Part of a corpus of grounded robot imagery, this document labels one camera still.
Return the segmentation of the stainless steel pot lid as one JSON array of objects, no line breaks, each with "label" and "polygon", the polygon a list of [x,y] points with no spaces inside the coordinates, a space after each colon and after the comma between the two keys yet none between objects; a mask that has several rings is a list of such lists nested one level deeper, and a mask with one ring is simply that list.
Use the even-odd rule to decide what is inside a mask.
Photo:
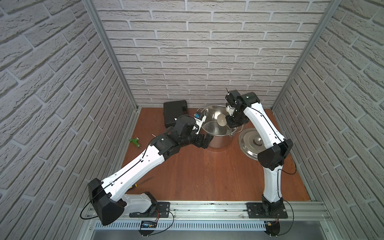
[{"label": "stainless steel pot lid", "polygon": [[250,159],[258,161],[258,154],[266,150],[261,135],[256,129],[246,129],[239,136],[239,146]]}]

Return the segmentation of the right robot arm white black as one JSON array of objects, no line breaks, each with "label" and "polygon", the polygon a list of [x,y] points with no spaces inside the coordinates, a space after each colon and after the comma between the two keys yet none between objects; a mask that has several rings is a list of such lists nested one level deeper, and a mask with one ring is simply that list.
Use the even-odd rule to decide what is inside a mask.
[{"label": "right robot arm white black", "polygon": [[241,95],[233,90],[226,95],[226,121],[236,128],[251,122],[258,131],[265,150],[258,154],[258,161],[264,169],[264,193],[258,212],[273,218],[284,207],[281,192],[281,174],[284,161],[293,147],[293,141],[286,139],[273,125],[265,113],[260,99],[253,92]]}]

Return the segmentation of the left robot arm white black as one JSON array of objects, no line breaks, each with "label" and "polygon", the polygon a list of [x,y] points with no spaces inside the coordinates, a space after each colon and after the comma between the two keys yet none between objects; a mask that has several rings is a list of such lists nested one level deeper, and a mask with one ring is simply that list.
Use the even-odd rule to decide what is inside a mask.
[{"label": "left robot arm white black", "polygon": [[127,191],[181,148],[188,145],[208,148],[213,135],[200,132],[206,118],[201,112],[194,116],[178,117],[173,126],[154,137],[142,153],[118,172],[103,180],[95,178],[89,182],[90,204],[104,226],[113,223],[123,214],[149,218],[159,216],[158,202],[152,194],[144,192],[128,195]]}]

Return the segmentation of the cream plastic ladle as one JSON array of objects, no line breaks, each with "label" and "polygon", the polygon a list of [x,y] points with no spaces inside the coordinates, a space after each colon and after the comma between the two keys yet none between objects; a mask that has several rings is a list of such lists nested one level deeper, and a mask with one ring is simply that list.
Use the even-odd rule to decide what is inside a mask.
[{"label": "cream plastic ladle", "polygon": [[217,116],[217,123],[221,127],[228,126],[229,128],[232,128],[232,120],[233,119],[231,115],[225,115],[223,113],[220,113]]}]

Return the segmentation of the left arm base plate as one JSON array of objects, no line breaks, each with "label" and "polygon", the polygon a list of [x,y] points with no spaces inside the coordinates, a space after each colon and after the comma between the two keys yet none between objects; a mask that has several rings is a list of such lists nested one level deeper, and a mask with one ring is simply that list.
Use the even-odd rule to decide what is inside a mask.
[{"label": "left arm base plate", "polygon": [[130,218],[168,218],[170,210],[170,202],[157,202],[156,205],[152,204],[150,208],[144,213],[130,213]]}]

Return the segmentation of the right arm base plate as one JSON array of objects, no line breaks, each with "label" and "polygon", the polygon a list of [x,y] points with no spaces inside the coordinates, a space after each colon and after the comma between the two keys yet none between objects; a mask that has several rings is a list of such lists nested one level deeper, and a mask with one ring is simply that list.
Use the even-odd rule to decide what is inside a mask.
[{"label": "right arm base plate", "polygon": [[262,202],[246,203],[247,213],[250,219],[287,219],[288,213],[285,205],[272,206]]}]

